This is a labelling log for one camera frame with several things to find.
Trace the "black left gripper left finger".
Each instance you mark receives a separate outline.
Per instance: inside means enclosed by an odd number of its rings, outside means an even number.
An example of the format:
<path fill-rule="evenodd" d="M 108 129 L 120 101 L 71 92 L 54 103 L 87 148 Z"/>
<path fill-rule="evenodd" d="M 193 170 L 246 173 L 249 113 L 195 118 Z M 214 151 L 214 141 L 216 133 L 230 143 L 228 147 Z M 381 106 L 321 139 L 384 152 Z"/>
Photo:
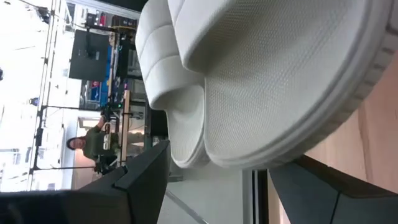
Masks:
<path fill-rule="evenodd" d="M 169 166 L 161 141 L 78 190 L 0 193 L 0 224 L 156 224 Z"/>

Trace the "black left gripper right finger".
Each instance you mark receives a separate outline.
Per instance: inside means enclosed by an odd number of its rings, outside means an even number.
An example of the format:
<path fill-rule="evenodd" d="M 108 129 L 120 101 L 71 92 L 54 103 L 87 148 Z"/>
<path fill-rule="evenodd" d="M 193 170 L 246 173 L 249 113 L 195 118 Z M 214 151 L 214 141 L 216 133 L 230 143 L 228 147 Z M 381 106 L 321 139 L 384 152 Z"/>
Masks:
<path fill-rule="evenodd" d="M 291 224 L 398 224 L 398 194 L 311 157 L 269 173 Z"/>

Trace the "grey slide sandal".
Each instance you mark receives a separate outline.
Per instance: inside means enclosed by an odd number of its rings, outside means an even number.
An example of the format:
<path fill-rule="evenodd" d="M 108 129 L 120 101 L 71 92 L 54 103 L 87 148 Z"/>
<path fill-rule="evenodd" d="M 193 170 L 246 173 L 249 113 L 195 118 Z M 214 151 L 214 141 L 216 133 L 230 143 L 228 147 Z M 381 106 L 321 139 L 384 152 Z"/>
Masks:
<path fill-rule="evenodd" d="M 398 51 L 398 0 L 168 0 L 182 65 L 205 79 L 206 152 L 291 161 L 341 126 Z"/>
<path fill-rule="evenodd" d="M 174 163 L 184 169 L 207 165 L 204 77 L 182 65 L 168 0 L 146 2 L 135 43 L 150 108 L 167 117 Z"/>

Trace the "seated person at robot station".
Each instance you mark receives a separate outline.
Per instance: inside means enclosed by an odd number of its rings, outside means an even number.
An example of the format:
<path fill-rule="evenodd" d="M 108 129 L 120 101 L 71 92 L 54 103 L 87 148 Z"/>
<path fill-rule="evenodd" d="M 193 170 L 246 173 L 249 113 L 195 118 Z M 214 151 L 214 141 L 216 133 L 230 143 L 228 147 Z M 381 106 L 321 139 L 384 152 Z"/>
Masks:
<path fill-rule="evenodd" d="M 111 148 L 104 150 L 105 132 L 102 130 L 105 125 L 105 117 L 102 116 L 98 124 L 90 128 L 85 136 L 70 138 L 66 141 L 66 147 L 70 150 L 81 149 L 83 155 L 93 161 L 97 161 L 99 156 L 113 157 L 119 148 L 119 138 L 117 133 L 111 133 Z"/>

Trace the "black monitor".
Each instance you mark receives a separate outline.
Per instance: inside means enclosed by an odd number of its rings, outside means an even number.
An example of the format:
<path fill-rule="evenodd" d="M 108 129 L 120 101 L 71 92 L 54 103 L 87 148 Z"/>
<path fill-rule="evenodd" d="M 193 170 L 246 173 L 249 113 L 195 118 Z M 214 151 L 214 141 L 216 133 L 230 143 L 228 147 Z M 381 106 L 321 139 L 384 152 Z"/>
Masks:
<path fill-rule="evenodd" d="M 107 35 L 76 30 L 69 77 L 103 82 L 106 77 L 109 40 Z"/>

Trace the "black metal table frame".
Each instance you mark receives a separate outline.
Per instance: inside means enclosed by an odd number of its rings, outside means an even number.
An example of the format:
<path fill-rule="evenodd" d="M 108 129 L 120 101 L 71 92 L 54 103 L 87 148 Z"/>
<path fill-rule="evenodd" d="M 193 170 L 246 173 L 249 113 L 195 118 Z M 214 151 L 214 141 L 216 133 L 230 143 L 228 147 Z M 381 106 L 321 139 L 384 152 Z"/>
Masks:
<path fill-rule="evenodd" d="M 253 224 L 269 224 L 268 176 L 266 170 L 252 171 Z"/>

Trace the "wooden shelf with black frame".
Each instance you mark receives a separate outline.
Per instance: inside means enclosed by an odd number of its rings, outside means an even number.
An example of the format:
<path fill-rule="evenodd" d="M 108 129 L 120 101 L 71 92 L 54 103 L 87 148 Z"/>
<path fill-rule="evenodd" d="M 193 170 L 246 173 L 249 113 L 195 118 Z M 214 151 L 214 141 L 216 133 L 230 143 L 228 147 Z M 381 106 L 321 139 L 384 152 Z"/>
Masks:
<path fill-rule="evenodd" d="M 307 156 L 398 194 L 398 52 L 361 106 Z"/>

